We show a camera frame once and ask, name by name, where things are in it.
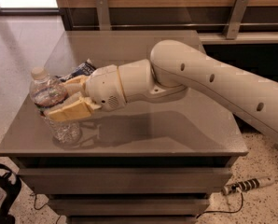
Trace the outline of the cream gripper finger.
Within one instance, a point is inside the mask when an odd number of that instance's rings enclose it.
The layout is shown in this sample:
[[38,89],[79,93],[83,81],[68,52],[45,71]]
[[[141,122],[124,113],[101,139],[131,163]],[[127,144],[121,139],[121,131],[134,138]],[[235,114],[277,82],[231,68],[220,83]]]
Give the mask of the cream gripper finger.
[[63,83],[63,86],[66,88],[68,94],[72,96],[75,93],[80,92],[82,95],[85,94],[85,84],[88,76],[81,75],[74,78],[71,78]]
[[62,104],[55,105],[47,110],[47,117],[56,122],[86,119],[97,110],[100,105],[94,103],[90,97],[77,92],[66,99]]

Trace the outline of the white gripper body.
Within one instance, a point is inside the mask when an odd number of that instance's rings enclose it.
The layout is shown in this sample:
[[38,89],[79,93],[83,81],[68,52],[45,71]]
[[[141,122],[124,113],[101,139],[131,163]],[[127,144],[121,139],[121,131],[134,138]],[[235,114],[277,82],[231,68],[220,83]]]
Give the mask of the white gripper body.
[[118,68],[108,65],[96,69],[86,80],[86,94],[103,111],[113,111],[126,105]]

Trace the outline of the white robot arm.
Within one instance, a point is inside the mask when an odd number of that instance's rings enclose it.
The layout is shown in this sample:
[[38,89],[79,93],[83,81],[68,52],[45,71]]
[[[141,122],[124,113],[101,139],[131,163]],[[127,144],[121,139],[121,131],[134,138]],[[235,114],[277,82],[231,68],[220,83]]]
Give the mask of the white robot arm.
[[58,122],[86,119],[136,101],[163,103],[188,88],[215,100],[278,143],[278,82],[222,63],[175,40],[163,40],[141,61],[96,69],[64,83],[69,97],[44,114]]

